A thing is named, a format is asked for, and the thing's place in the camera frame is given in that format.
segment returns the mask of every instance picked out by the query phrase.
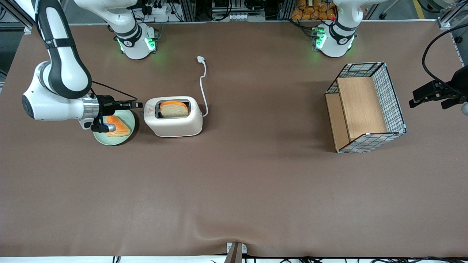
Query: wire mesh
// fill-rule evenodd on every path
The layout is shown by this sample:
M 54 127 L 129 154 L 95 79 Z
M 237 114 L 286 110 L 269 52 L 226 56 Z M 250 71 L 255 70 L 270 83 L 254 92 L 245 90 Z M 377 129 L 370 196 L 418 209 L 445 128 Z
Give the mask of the wire mesh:
M 355 77 L 372 77 L 388 132 L 363 134 L 338 153 L 367 153 L 406 133 L 400 104 L 384 62 L 345 65 L 326 93 L 338 93 L 338 78 Z

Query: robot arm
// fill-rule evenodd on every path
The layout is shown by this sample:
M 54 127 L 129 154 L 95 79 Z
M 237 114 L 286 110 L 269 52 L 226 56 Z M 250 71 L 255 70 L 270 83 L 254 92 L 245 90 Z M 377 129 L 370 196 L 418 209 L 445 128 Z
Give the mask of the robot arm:
M 354 33 L 363 19 L 363 5 L 373 5 L 387 0 L 333 0 L 338 12 L 336 19 L 330 24 L 321 24 L 325 37 L 317 49 L 325 55 L 338 58 L 351 48 Z
M 117 35 L 121 50 L 131 59 L 142 59 L 156 50 L 155 31 L 144 23 L 137 23 L 131 7 L 138 0 L 74 0 L 82 9 L 104 19 Z
M 433 80 L 413 90 L 413 99 L 409 107 L 414 108 L 424 102 L 441 101 L 442 108 L 448 109 L 457 104 L 463 104 L 461 111 L 468 115 L 468 66 L 464 66 L 453 74 L 447 83 Z
M 36 4 L 36 24 L 50 60 L 37 65 L 32 82 L 22 96 L 24 110 L 31 118 L 76 119 L 83 129 L 109 132 L 103 116 L 143 106 L 135 101 L 116 102 L 111 96 L 88 94 L 91 76 L 78 56 L 60 3 L 38 0 Z

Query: white power cord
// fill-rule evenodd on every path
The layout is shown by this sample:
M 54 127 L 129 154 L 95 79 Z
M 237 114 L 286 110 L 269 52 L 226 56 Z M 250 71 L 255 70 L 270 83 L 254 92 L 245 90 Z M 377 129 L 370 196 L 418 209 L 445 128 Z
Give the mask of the white power cord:
M 203 117 L 205 117 L 206 115 L 208 115 L 208 103 L 206 102 L 205 91 L 203 90 L 202 78 L 206 77 L 206 63 L 205 63 L 205 58 L 202 56 L 198 56 L 197 60 L 199 63 L 203 64 L 203 67 L 205 68 L 205 73 L 203 73 L 203 76 L 200 77 L 200 89 L 202 90 L 203 101 L 205 102 L 205 109 L 206 109 L 206 113 L 203 114 Z

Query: plug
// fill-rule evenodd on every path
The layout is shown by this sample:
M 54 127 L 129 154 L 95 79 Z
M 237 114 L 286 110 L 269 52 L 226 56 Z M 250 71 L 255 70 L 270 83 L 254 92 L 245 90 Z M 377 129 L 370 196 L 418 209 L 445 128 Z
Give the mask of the plug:
M 204 63 L 206 59 L 204 57 L 202 57 L 202 56 L 198 56 L 197 60 L 198 60 L 199 63 Z

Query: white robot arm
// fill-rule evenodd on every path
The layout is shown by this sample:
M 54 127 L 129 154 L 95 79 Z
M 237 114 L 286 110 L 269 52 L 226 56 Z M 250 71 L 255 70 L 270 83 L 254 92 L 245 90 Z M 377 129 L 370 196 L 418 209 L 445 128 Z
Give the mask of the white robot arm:
M 155 51 L 154 28 L 137 23 L 126 7 L 138 0 L 74 0 L 82 9 L 104 19 L 117 35 L 122 51 L 131 59 L 142 59 Z
M 88 94 L 91 76 L 83 65 L 57 0 L 38 0 L 36 24 L 50 61 L 37 65 L 31 85 L 22 96 L 26 113 L 35 120 L 76 119 L 83 129 L 109 132 L 102 117 L 116 110 L 142 108 L 142 103 L 114 101 L 111 96 Z
M 373 5 L 387 0 L 333 0 L 338 12 L 332 23 L 323 23 L 319 27 L 324 29 L 325 38 L 317 45 L 317 49 L 325 55 L 338 58 L 351 48 L 354 32 L 363 19 L 361 6 Z

